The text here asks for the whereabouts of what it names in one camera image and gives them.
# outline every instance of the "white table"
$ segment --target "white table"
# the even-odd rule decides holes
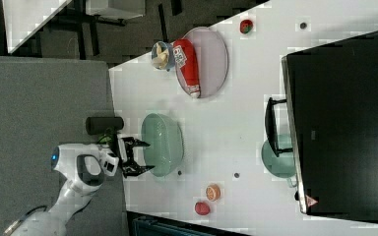
[[[255,28],[245,36],[238,28],[247,18]],[[302,22],[307,29],[299,28]],[[224,37],[229,53],[226,82],[214,97],[192,100],[175,72],[150,65],[150,54],[110,70],[123,133],[140,138],[144,118],[159,112],[179,122],[185,142],[182,165],[167,177],[149,172],[124,179],[127,209],[248,235],[378,235],[375,224],[302,214],[295,190],[273,177],[261,159],[266,102],[284,94],[282,57],[378,30],[378,1],[272,0],[211,29]],[[285,133],[287,115],[280,107],[278,127]],[[136,156],[144,164],[140,149]],[[212,213],[197,215],[194,205],[206,199],[210,183],[221,186],[222,198],[210,203]]]
[[[8,53],[13,53],[72,0],[2,0]]]

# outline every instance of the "gray carpet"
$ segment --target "gray carpet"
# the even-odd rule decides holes
[[[65,179],[52,150],[94,142],[88,116],[113,115],[104,62],[0,57],[0,235],[30,209],[57,201]],[[68,235],[128,235],[121,172],[67,224]]]

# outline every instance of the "red bottle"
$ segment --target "red bottle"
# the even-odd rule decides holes
[[[194,98],[199,97],[201,89],[199,86],[199,70],[195,47],[188,39],[177,39],[173,43],[173,55],[177,67],[185,78],[190,95]]]

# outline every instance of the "dark cup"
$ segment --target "dark cup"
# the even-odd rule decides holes
[[[104,134],[106,129],[112,128],[115,131],[124,128],[124,120],[121,117],[88,117],[86,119],[86,131],[88,135]]]

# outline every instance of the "green bowl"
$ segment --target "green bowl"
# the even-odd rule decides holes
[[[171,173],[183,159],[182,133],[177,122],[161,114],[150,114],[143,121],[142,140],[145,147],[146,165],[155,168],[150,171],[157,177]]]

